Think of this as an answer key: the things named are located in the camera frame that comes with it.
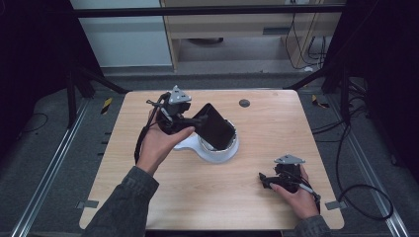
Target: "sleeve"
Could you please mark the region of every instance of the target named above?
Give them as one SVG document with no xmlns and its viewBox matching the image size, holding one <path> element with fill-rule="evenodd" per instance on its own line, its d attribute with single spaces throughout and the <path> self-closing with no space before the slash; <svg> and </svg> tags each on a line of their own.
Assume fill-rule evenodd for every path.
<svg viewBox="0 0 419 237">
<path fill-rule="evenodd" d="M 82 236 L 143 236 L 148 206 L 159 184 L 149 174 L 132 167 Z"/>
<path fill-rule="evenodd" d="M 329 226 L 323 216 L 316 215 L 302 220 L 294 229 L 298 237 L 329 237 L 332 236 Z"/>
</svg>

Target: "person's left hand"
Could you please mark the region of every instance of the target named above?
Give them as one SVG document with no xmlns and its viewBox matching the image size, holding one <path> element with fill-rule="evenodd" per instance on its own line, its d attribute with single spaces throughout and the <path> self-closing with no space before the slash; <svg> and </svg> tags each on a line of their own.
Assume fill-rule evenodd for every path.
<svg viewBox="0 0 419 237">
<path fill-rule="evenodd" d="M 190 126 L 175 134 L 168 135 L 160 129 L 157 123 L 155 123 L 156 115 L 151 122 L 153 126 L 150 127 L 142 141 L 141 151 L 139 153 L 138 162 L 136 163 L 136 167 L 147 172 L 151 176 L 154 175 L 158 166 L 166 159 L 173 147 L 195 131 L 195 128 Z"/>
</svg>

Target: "person's right hand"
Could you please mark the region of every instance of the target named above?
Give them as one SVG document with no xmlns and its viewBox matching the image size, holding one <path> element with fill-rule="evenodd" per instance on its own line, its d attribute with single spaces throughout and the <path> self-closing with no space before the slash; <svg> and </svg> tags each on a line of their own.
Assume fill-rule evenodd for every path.
<svg viewBox="0 0 419 237">
<path fill-rule="evenodd" d="M 304 168 L 302 165 L 299 167 L 301 169 L 301 176 L 308 181 L 308 175 L 305 173 Z M 293 212 L 300 219 L 307 219 L 308 217 L 319 214 L 315 205 L 314 196 L 303 188 L 298 188 L 298 191 L 293 194 L 279 185 L 272 183 L 270 185 L 276 193 L 280 194 L 287 201 L 293 208 Z"/>
</svg>

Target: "gray carpet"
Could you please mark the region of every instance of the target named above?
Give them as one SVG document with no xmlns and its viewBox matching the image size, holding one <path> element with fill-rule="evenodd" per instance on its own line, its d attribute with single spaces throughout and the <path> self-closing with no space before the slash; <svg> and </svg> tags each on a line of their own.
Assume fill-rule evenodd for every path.
<svg viewBox="0 0 419 237">
<path fill-rule="evenodd" d="M 116 84 L 130 90 L 170 90 L 178 85 L 184 90 L 192 89 L 239 89 L 239 88 L 273 88 L 289 86 L 303 78 L 304 74 L 253 73 L 253 74 L 219 74 L 219 75 L 165 75 L 129 78 L 110 78 Z M 32 232 L 47 233 L 80 233 L 78 221 L 81 209 L 75 208 L 80 200 L 89 195 L 91 186 L 98 171 L 102 154 L 106 149 L 109 132 L 114 123 L 124 95 L 118 95 L 99 84 L 94 83 L 97 93 L 89 101 L 87 114 L 82 121 L 72 145 L 63 161 L 58 175 L 36 218 Z M 315 89 L 317 85 L 308 85 Z M 332 109 L 324 109 L 311 103 L 311 94 L 299 93 L 307 119 L 312 128 L 334 122 L 337 117 Z M 109 111 L 101 115 L 104 101 L 112 97 Z M 322 103 L 329 103 L 328 97 L 318 95 Z M 354 108 L 361 106 L 362 101 L 354 101 Z M 68 114 L 65 90 L 43 98 L 37 103 L 36 113 L 21 139 L 9 152 L 9 162 L 2 165 L 0 174 L 0 232 L 10 232 L 15 226 L 32 194 L 40 182 L 55 149 L 57 148 L 67 126 Z M 343 132 L 341 126 L 315 135 L 327 174 L 336 195 L 340 190 L 336 183 L 335 161 L 338 142 Z M 383 145 L 372 121 L 366 118 L 366 112 L 352 118 L 354 132 L 363 149 L 373 164 L 375 171 L 383 182 L 385 189 L 400 214 L 411 236 L 419 236 L 419 210 L 416 201 L 419 199 L 419 188 L 407 169 L 395 167 L 389 161 L 388 152 Z M 354 159 L 348 141 L 343 143 L 339 162 L 340 178 L 343 187 L 364 183 L 362 170 Z M 349 193 L 350 198 L 361 209 L 379 215 L 371 191 L 355 190 Z M 375 221 L 359 214 L 352 207 L 343 209 L 345 227 L 335 231 L 337 236 L 392 236 L 384 221 Z"/>
</svg>

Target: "forearm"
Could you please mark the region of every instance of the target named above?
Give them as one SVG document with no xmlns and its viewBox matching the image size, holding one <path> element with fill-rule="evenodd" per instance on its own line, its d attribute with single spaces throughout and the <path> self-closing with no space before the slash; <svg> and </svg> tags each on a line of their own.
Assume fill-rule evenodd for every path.
<svg viewBox="0 0 419 237">
<path fill-rule="evenodd" d="M 143 236 L 148 206 L 158 183 L 132 167 L 124 180 L 96 212 L 83 236 Z"/>
<path fill-rule="evenodd" d="M 298 237 L 328 237 L 332 236 L 329 226 L 321 215 L 315 215 L 302 220 L 298 226 L 295 227 L 295 235 Z"/>
</svg>

